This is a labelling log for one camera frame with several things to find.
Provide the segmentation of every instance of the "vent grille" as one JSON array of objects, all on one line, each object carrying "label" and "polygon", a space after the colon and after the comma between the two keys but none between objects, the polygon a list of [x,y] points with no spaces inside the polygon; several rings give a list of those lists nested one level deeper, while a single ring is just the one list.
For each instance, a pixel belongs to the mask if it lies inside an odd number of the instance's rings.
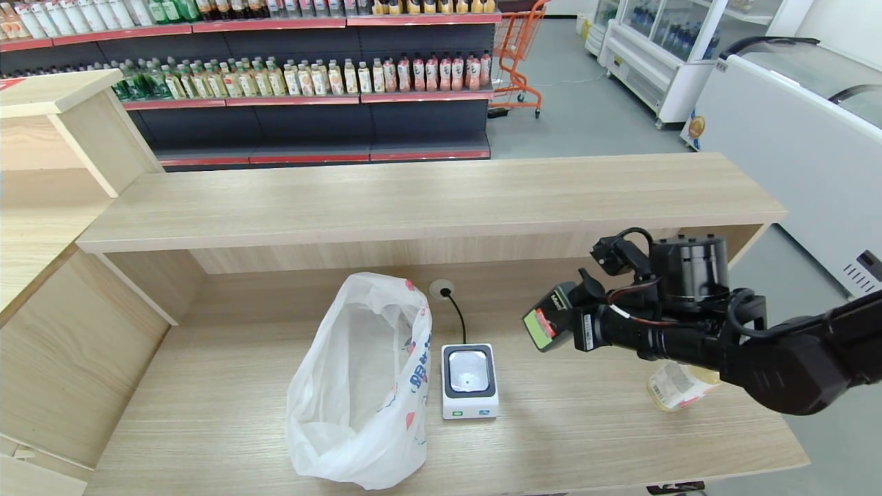
[{"label": "vent grille", "polygon": [[858,289],[863,291],[864,294],[871,293],[876,289],[875,278],[867,274],[863,268],[857,264],[848,264],[842,269],[842,272],[845,273],[845,276],[857,285]]}]

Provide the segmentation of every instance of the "refrigerator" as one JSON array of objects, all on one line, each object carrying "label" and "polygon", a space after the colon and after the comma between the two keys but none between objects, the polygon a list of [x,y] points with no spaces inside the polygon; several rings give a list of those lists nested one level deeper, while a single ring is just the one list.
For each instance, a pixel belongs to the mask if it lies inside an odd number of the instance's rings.
[{"label": "refrigerator", "polygon": [[781,226],[853,297],[882,289],[882,71],[811,38],[744,40],[680,136],[777,198]]},{"label": "refrigerator", "polygon": [[752,36],[793,36],[811,0],[623,0],[598,62],[654,113],[682,123],[725,47]]}]

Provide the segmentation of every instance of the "shopping cart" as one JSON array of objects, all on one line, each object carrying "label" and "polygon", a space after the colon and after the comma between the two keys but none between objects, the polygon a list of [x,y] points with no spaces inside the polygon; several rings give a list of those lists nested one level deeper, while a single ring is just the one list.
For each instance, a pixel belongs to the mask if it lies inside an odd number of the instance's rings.
[{"label": "shopping cart", "polygon": [[[498,57],[501,79],[507,77],[508,81],[503,81],[502,84],[505,86],[493,90],[493,98],[495,100],[498,97],[507,97],[507,99],[492,101],[491,107],[533,107],[536,109],[536,118],[539,118],[542,94],[527,83],[527,76],[518,72],[518,63],[527,60],[527,54],[536,37],[536,30],[545,17],[545,4],[548,1],[536,0],[529,11],[503,12],[502,22],[497,25],[496,37],[493,41],[493,55]],[[502,9],[506,4],[507,2],[500,2],[499,6]],[[534,95],[535,101],[526,101],[527,93]],[[517,95],[517,101],[512,101],[513,95]]]}]

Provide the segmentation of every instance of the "white plastic bag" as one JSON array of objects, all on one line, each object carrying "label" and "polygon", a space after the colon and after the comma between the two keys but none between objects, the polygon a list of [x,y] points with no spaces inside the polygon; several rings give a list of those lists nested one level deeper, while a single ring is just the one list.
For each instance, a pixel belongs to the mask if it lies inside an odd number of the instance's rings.
[{"label": "white plastic bag", "polygon": [[432,316],[411,281],[350,275],[288,387],[302,476],[392,487],[426,460]]}]

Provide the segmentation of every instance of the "gray floor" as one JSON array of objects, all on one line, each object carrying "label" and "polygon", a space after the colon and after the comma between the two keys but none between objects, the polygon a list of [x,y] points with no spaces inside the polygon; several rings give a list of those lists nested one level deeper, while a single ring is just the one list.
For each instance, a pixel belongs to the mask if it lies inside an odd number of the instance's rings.
[{"label": "gray floor", "polygon": [[[545,97],[542,115],[515,110],[491,120],[494,158],[650,154],[685,151],[679,130],[658,132],[644,105],[582,48],[571,20],[546,20],[524,73]],[[775,324],[820,313],[846,301],[841,289],[780,229],[770,229],[732,269],[737,287],[750,287],[769,302]],[[812,464],[798,470],[737,477],[708,485],[708,496],[871,495],[882,487],[879,415],[882,387],[849,391],[811,417],[785,417]]]}]

